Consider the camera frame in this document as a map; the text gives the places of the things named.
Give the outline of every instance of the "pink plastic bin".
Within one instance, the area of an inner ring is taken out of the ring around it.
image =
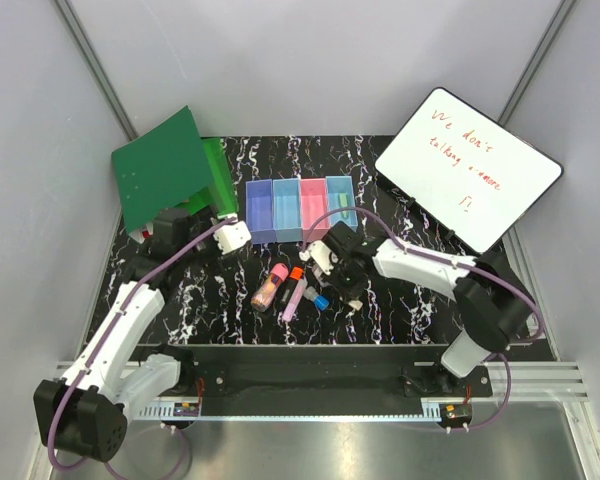
[[[300,203],[302,205],[302,238],[306,238],[313,222],[329,211],[326,180],[324,178],[300,180]],[[331,222],[325,218],[316,226],[307,241],[320,240],[330,227]]]

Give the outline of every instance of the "marker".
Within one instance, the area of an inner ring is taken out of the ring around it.
[[[304,269],[302,267],[293,267],[291,270],[291,275],[289,275],[289,280],[287,280],[287,288],[282,294],[282,306],[286,306],[291,298],[291,294],[296,289],[296,285],[298,285],[298,280],[300,280],[304,276]]]
[[[284,309],[284,313],[282,314],[283,321],[291,321],[293,314],[296,313],[296,308],[298,308],[298,304],[300,303],[300,299],[302,298],[302,294],[304,293],[304,289],[306,287],[306,278],[301,278],[298,280],[298,285],[296,285],[296,289],[293,291],[293,295],[291,295],[291,300],[289,300],[289,304],[287,305],[287,308]]]

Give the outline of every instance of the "whiteboard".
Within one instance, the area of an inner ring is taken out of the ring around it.
[[[378,171],[476,252],[562,175],[562,166],[444,88],[418,107]]]

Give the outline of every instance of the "blue plastic bin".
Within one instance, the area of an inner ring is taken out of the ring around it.
[[[302,241],[300,180],[273,181],[273,229],[279,243]]]
[[[254,245],[276,241],[273,230],[273,181],[247,182],[247,227]]]
[[[342,207],[355,207],[356,197],[353,195],[351,177],[327,177],[327,197],[329,210]],[[353,211],[340,212],[329,217],[331,225],[343,221],[355,232],[358,228],[358,214]]]

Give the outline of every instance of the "blue cap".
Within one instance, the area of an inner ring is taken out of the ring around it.
[[[324,298],[322,295],[318,295],[313,301],[314,305],[318,307],[321,311],[325,311],[329,306],[329,300]]]

